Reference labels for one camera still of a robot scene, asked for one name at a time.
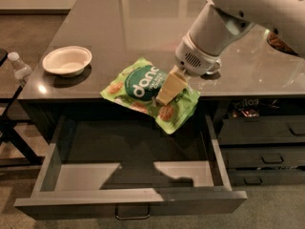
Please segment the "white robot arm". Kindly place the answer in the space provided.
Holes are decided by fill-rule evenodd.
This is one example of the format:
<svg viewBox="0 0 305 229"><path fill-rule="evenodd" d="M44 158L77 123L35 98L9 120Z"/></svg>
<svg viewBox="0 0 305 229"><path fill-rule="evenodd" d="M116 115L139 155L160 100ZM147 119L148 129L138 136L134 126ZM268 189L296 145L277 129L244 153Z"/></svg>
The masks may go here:
<svg viewBox="0 0 305 229"><path fill-rule="evenodd" d="M259 25L305 56L305 0L206 0L206 4L175 50L176 64L156 101L169 104L192 76L214 74L220 55L234 41Z"/></svg>

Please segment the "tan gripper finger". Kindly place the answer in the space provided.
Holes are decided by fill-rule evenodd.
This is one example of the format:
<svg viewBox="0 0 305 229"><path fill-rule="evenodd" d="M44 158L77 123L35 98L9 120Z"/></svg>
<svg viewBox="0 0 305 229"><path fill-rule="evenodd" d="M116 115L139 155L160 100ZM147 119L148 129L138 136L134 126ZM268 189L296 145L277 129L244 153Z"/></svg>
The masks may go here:
<svg viewBox="0 0 305 229"><path fill-rule="evenodd" d="M174 65L158 92L156 101L163 106L168 105L178 94L187 88L189 79L190 76L187 74L186 69L181 69Z"/></svg>

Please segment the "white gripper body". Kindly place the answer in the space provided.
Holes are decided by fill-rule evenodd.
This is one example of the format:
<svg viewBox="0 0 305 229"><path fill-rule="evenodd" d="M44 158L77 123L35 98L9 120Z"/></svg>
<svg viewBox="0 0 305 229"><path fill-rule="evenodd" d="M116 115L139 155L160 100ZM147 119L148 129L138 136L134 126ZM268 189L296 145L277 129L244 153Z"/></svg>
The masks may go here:
<svg viewBox="0 0 305 229"><path fill-rule="evenodd" d="M177 66L190 76L215 74L221 68L218 56L212 56L200 50L187 33L175 50Z"/></svg>

